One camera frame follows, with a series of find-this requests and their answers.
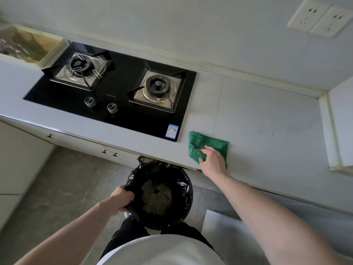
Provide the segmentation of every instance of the forearm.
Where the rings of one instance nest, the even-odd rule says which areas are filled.
[[[79,265],[112,216],[111,199],[99,202],[31,250],[15,265]]]
[[[215,177],[214,183],[251,230],[272,265],[340,264],[333,249],[280,204],[227,175]]]

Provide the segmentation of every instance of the silver knob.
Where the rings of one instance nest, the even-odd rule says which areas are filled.
[[[114,103],[110,103],[108,106],[107,106],[107,109],[108,111],[111,113],[111,114],[114,114],[117,112],[117,105],[115,105]]]
[[[87,105],[87,107],[93,108],[96,104],[96,100],[91,97],[85,98],[85,104]]]

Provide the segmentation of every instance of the black plastic bag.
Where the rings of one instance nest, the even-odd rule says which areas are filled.
[[[132,216],[145,227],[162,230],[165,227],[182,222],[190,212],[193,190],[190,178],[179,166],[166,162],[138,158],[140,164],[135,168],[127,180],[127,191],[135,193],[134,200],[126,206]],[[155,185],[165,183],[172,193],[172,204],[165,215],[155,215],[144,211],[142,201],[143,184],[151,180]]]

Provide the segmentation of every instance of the energy label sticker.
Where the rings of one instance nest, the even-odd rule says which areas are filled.
[[[177,136],[179,127],[177,125],[171,125],[169,124],[167,133],[165,134],[166,137],[175,139]]]

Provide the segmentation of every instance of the electrical socket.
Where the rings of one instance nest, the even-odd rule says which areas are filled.
[[[325,3],[304,0],[287,26],[300,31],[310,31],[327,12],[329,7],[330,6]]]
[[[353,10],[333,6],[311,29],[310,33],[333,37],[353,17]]]

